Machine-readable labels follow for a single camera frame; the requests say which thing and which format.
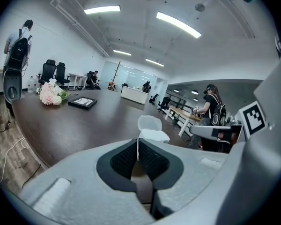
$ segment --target floor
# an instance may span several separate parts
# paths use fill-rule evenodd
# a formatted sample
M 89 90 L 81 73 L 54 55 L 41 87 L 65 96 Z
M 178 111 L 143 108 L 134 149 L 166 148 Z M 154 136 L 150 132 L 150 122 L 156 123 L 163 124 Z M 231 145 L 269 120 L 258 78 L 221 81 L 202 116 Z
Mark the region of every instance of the floor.
M 28 92 L 23 92 L 23 96 L 35 96 L 34 94 L 29 94 Z M 8 113 L 5 105 L 5 100 L 3 95 L 0 96 L 0 130 L 4 130 L 6 122 L 8 121 Z M 15 142 L 23 138 L 21 130 L 17 124 L 17 121 L 10 117 L 10 127 L 5 132 L 0 133 L 0 180 L 2 177 L 3 165 L 5 161 L 5 154 L 10 149 Z M 180 131 L 180 127 L 175 126 L 174 129 L 177 134 Z M 184 133 L 182 139 L 187 143 L 189 142 L 189 137 Z M 23 141 L 24 147 L 29 147 L 27 142 Z M 39 163 L 34 159 L 29 149 L 25 149 L 21 146 L 21 142 L 18 143 L 7 156 L 7 163 L 5 166 L 4 178 L 1 183 L 3 187 L 10 190 L 14 194 L 19 194 L 23 183 L 37 170 Z M 42 167 L 36 172 L 32 177 L 36 177 L 44 171 Z

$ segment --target reception desk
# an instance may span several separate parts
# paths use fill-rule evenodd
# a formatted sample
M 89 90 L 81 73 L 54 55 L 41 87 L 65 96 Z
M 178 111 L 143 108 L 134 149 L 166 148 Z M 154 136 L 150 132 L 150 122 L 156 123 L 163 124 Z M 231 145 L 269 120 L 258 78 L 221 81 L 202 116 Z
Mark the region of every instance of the reception desk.
M 138 89 L 133 89 L 133 88 L 123 86 L 121 97 L 129 99 L 129 100 L 137 102 L 137 103 L 140 103 L 140 104 L 145 104 L 146 100 L 149 97 L 149 94 L 142 92 Z

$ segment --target black cap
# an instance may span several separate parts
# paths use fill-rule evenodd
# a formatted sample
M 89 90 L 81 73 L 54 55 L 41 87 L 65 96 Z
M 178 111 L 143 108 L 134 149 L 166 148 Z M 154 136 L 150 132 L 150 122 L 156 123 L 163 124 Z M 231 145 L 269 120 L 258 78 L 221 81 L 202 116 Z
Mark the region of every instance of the black cap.
M 206 90 L 204 91 L 204 94 L 207 94 L 207 91 L 210 90 L 210 89 L 214 89 L 215 86 L 213 84 L 209 84 L 207 87 L 206 87 Z

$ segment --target ceiling light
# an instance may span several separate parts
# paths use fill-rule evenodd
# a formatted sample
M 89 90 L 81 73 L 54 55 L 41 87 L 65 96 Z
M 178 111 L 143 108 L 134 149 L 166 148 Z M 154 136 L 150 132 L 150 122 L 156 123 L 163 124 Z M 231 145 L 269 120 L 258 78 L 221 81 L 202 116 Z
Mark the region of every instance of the ceiling light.
M 192 90 L 192 93 L 193 93 L 193 94 L 196 94 L 196 95 L 199 94 L 199 93 L 198 93 L 198 90 Z
M 145 73 L 145 72 L 143 72 L 143 73 Z M 152 74 L 150 74 L 150 73 L 145 73 L 145 74 L 149 74 L 149 75 L 153 76 L 153 75 L 152 75 Z
M 117 6 L 107 6 L 107 7 L 96 7 L 84 10 L 86 14 L 93 14 L 93 13 L 103 13 L 103 12 L 120 12 L 121 8 L 119 5 Z
M 124 65 L 122 65 L 123 67 L 127 67 L 127 66 L 124 66 Z M 134 68 L 132 68 L 132 67 L 127 67 L 127 68 L 130 68 L 130 69 L 134 69 Z
M 159 66 L 164 67 L 164 65 L 162 65 L 162 64 L 160 64 L 160 63 L 158 63 L 158 62 L 154 62 L 154 61 L 152 61 L 152 60 L 149 60 L 149 59 L 147 59 L 147 58 L 146 58 L 146 61 L 152 62 L 152 63 L 154 63 L 154 64 L 157 64 L 157 65 L 159 65 Z
M 171 16 L 168 16 L 168 15 L 160 13 L 160 12 L 157 13 L 156 17 L 183 29 L 184 31 L 193 35 L 195 38 L 198 38 L 201 36 L 201 34 L 199 32 L 197 32 L 195 29 L 193 29 L 190 26 L 186 25 L 185 23 L 177 20 L 176 18 L 173 18 Z
M 131 53 L 126 53 L 126 52 L 122 52 L 122 51 L 118 51 L 118 50 L 113 50 L 115 53 L 121 53 L 121 54 L 125 54 L 128 56 L 131 56 Z

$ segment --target conference table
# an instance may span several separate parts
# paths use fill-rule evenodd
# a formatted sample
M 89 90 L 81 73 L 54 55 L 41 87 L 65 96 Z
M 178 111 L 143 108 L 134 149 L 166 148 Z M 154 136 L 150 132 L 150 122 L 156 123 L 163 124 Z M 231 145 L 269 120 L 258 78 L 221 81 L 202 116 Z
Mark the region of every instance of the conference table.
M 138 138 L 137 121 L 141 115 L 151 115 L 162 121 L 162 131 L 169 138 L 169 144 L 187 147 L 172 125 L 163 119 L 155 106 L 138 104 L 121 98 L 111 90 L 83 90 L 78 96 L 96 99 L 89 110 L 68 105 L 44 105 L 37 95 L 12 102 L 18 125 L 31 147 L 31 151 L 46 169 L 76 152 L 103 146 L 109 143 Z M 152 183 L 143 167 L 137 162 L 131 180 L 136 183 L 138 197 L 142 203 L 149 203 Z

